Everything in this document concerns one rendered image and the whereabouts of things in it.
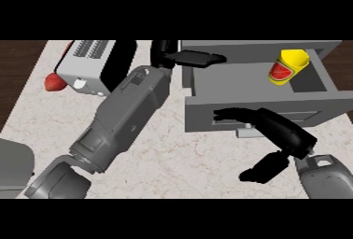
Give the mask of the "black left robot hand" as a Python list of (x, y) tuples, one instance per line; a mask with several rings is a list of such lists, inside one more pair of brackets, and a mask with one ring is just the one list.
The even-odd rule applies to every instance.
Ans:
[(176, 65), (207, 68), (227, 61), (223, 55), (194, 50), (177, 50), (176, 40), (154, 40), (151, 45), (151, 66), (173, 69)]

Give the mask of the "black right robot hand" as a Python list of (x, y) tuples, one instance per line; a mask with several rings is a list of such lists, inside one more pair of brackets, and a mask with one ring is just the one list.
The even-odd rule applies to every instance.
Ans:
[(288, 157), (292, 156), (301, 160), (307, 156), (316, 146), (318, 138), (297, 123), (266, 108), (254, 110), (230, 107), (216, 110), (214, 114), (214, 120), (236, 120), (250, 123), (281, 148), (239, 174), (242, 182), (266, 184), (288, 167)]

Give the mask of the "grey open drawer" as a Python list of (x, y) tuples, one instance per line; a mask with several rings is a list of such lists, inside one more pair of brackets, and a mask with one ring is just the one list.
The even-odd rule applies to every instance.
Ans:
[(294, 95), (315, 92), (337, 92), (331, 76), (322, 65), (321, 57), (313, 49), (306, 51), (310, 63), (282, 86), (275, 85), (267, 74), (273, 65), (272, 61), (257, 63), (216, 64), (199, 69), (182, 67), (182, 84), (192, 89), (195, 97), (251, 97), (264, 99), (273, 96), (284, 101)]

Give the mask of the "grey drawer front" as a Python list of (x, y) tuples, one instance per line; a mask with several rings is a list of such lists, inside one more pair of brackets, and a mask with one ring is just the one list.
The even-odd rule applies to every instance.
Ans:
[(235, 131), (239, 122), (214, 122), (214, 111), (227, 107), (267, 108), (301, 127), (315, 127), (353, 110), (353, 91), (248, 93), (185, 98), (185, 132)]

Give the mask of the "yellow cup with red label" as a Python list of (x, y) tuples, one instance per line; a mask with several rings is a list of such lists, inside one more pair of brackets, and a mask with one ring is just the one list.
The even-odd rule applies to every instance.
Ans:
[(270, 68), (267, 79), (284, 85), (309, 65), (310, 58), (304, 49), (284, 49)]

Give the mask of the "grey cabinet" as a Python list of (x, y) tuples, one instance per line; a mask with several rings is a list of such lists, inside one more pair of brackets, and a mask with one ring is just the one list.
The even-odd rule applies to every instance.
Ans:
[(312, 49), (322, 59), (341, 40), (182, 40), (188, 50), (216, 53), (227, 63), (272, 63), (282, 49)]

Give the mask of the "white and black toaster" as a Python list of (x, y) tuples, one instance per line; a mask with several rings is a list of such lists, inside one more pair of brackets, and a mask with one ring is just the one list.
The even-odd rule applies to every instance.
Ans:
[(53, 72), (78, 93), (108, 96), (126, 78), (134, 40), (74, 40)]

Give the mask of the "red vegetable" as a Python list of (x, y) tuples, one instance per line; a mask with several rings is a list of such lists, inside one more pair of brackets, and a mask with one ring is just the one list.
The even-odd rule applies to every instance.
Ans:
[(68, 83), (56, 73), (50, 73), (44, 79), (46, 91), (62, 91), (68, 86)]

